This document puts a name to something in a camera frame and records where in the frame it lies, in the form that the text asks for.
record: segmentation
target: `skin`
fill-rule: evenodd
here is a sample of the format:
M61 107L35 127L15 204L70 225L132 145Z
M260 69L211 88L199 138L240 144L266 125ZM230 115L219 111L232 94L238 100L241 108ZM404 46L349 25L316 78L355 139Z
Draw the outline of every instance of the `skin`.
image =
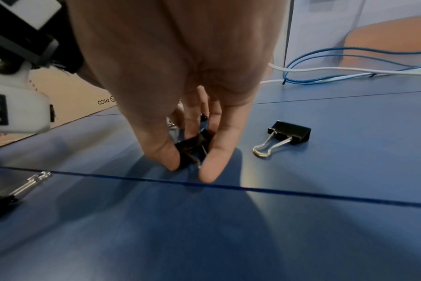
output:
M166 116L174 114L181 99L185 136L197 135L207 92L209 129L215 136L199 172L206 183L221 174L241 137L285 4L286 0L68 0L92 77L116 98L147 157L169 170L179 167Z

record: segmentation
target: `blue table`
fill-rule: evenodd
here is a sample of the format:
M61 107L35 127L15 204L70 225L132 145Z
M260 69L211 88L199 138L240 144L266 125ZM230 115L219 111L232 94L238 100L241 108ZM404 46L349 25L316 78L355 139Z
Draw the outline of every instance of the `blue table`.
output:
M276 120L312 128L270 158ZM212 185L146 159L112 108L0 149L0 280L421 280L421 77L261 88Z

